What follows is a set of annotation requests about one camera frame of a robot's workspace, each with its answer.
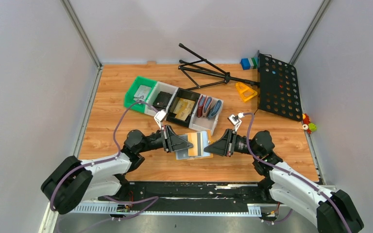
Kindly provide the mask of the yellow leather card holder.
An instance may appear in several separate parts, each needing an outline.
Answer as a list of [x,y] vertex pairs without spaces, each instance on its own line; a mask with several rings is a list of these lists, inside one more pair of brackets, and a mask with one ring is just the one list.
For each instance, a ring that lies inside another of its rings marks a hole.
[[210,130],[186,133],[180,136],[190,142],[193,147],[175,152],[176,160],[195,160],[213,158],[213,154],[205,152],[204,148],[212,141]]

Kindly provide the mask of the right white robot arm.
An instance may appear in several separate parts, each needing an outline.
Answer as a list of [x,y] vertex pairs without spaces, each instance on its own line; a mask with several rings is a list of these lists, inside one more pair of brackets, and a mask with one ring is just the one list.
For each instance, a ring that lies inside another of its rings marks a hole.
[[320,233],[358,233],[364,223],[343,190],[332,191],[307,179],[274,151],[269,131],[259,131],[249,140],[227,129],[224,135],[204,148],[205,152],[231,156],[234,152],[254,155],[254,168],[264,176],[260,182],[269,196],[308,219]]

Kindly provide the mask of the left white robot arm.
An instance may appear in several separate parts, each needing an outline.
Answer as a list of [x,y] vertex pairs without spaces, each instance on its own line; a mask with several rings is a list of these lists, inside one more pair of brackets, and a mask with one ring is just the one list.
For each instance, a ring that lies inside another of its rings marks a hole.
[[41,191],[52,211],[67,214],[84,200],[118,194],[127,184],[124,176],[144,162],[141,153],[158,149],[169,153],[192,147],[169,125],[148,136],[132,130],[116,154],[93,160],[67,157],[42,183]]

